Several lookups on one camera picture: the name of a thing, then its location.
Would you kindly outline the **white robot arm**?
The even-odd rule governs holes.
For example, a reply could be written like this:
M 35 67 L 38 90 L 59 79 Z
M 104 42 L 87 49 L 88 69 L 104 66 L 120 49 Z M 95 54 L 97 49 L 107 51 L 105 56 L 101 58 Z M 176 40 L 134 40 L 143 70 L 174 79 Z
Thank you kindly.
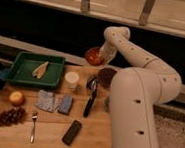
M 173 67 L 130 42 L 127 27 L 108 27 L 100 55 L 120 52 L 130 67 L 116 72 L 111 82 L 109 111 L 112 148 L 159 148 L 153 109 L 174 100 L 182 80 Z

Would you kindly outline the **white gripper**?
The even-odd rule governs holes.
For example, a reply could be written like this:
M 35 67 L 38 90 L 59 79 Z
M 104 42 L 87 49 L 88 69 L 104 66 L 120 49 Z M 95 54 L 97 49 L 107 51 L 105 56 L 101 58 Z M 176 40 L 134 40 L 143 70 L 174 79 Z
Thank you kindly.
M 112 60 L 114 60 L 116 53 L 117 53 L 117 49 L 115 47 L 113 47 L 108 42 L 104 43 L 101 46 L 100 52 L 99 52 L 99 55 L 103 60 L 102 66 L 108 65 Z

